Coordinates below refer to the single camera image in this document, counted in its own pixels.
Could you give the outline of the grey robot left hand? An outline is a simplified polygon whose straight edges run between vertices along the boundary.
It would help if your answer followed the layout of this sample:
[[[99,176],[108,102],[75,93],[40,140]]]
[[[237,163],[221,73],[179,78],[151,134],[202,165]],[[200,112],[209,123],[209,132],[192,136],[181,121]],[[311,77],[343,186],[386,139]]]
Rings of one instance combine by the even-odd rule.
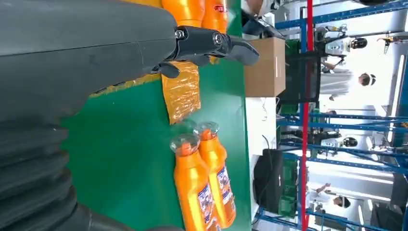
[[[77,113],[106,87],[152,72],[176,77],[173,61],[209,56],[257,62],[247,41],[178,26],[163,8],[122,0],[3,0],[0,120],[45,124]]]

